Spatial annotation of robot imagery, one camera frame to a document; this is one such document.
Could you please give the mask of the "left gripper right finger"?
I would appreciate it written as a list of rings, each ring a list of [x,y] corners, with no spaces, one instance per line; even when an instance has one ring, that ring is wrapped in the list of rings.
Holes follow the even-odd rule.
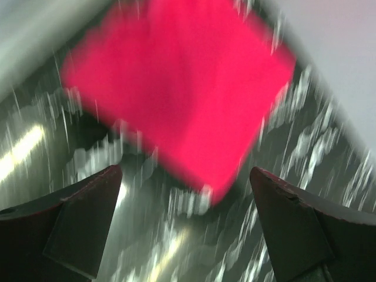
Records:
[[[250,183],[276,281],[375,281],[375,215],[259,167]]]

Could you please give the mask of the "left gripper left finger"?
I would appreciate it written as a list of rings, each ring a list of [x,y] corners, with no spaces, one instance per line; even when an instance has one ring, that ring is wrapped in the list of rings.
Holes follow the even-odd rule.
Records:
[[[121,181],[120,166],[111,165],[1,210],[1,281],[96,279]]]

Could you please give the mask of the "pink t shirt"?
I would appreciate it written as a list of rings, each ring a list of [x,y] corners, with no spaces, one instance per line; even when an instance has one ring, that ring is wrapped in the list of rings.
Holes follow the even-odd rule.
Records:
[[[232,1],[143,1],[112,6],[66,57],[61,80],[216,204],[295,65],[261,18],[242,19]]]

